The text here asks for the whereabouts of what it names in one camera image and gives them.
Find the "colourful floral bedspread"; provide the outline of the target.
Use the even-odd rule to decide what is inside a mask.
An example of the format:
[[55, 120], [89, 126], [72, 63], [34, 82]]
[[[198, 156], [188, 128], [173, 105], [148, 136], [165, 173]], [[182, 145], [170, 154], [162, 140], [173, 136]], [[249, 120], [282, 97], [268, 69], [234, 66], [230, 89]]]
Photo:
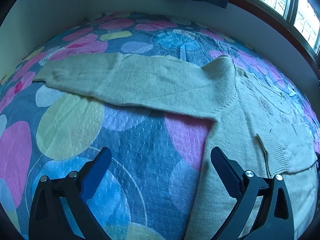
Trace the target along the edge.
[[250, 46], [176, 18], [99, 14], [44, 42], [1, 81], [1, 205], [23, 237], [39, 179], [80, 170], [103, 147], [112, 160], [87, 204], [112, 239], [182, 239], [187, 228], [212, 122], [111, 106], [33, 81], [44, 64], [88, 53], [170, 55], [198, 66], [228, 54], [290, 98], [289, 121], [319, 131], [307, 98]]

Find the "cream knitted sweater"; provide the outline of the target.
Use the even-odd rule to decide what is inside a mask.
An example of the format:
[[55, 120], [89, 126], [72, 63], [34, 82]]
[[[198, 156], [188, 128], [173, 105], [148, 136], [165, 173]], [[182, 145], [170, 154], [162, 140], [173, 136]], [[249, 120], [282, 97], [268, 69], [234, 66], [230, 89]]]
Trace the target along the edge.
[[200, 181], [185, 234], [210, 239], [235, 201], [210, 161], [212, 148], [261, 177], [284, 178], [293, 211], [293, 237], [316, 210], [315, 132], [298, 94], [257, 78], [221, 55], [203, 67], [170, 56], [82, 54], [47, 62], [35, 81], [117, 106], [140, 106], [210, 119]]

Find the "window with wooden frame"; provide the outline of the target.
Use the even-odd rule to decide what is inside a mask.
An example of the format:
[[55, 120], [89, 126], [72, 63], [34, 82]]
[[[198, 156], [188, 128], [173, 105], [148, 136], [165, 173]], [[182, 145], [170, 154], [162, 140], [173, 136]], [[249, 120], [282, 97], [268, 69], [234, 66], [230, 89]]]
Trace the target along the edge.
[[289, 41], [319, 72], [319, 2], [317, 0], [229, 0], [267, 23]]

